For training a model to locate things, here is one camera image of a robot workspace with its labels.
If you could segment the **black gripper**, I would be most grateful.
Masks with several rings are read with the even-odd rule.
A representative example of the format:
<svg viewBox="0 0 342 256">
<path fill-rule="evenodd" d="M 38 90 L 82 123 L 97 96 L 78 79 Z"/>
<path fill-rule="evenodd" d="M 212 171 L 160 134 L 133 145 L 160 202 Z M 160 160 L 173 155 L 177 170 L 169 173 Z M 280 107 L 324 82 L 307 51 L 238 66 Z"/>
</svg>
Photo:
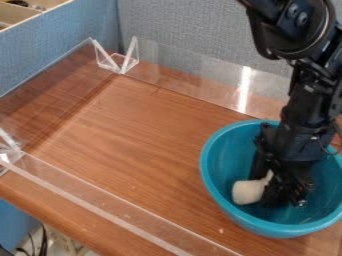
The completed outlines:
<svg viewBox="0 0 342 256">
<path fill-rule="evenodd" d="M 336 133 L 335 119 L 317 127 L 286 122 L 278 126 L 269 122 L 261 123 L 249 179 L 266 177 L 261 198 L 264 207 L 307 205 L 309 193 L 315 190 L 313 166 L 325 154 L 331 154 L 328 147 Z"/>
</svg>

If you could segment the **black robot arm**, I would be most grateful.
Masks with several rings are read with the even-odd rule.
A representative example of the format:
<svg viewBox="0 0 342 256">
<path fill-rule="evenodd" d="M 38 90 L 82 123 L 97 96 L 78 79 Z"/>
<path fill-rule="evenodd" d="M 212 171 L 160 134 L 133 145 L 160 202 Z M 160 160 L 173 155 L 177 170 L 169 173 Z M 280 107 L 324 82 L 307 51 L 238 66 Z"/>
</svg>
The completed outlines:
<svg viewBox="0 0 342 256">
<path fill-rule="evenodd" d="M 258 53 L 293 67 L 281 122 L 261 124 L 250 178 L 268 177 L 265 207 L 308 203 L 313 165 L 342 137 L 342 24 L 332 0 L 238 0 Z"/>
</svg>

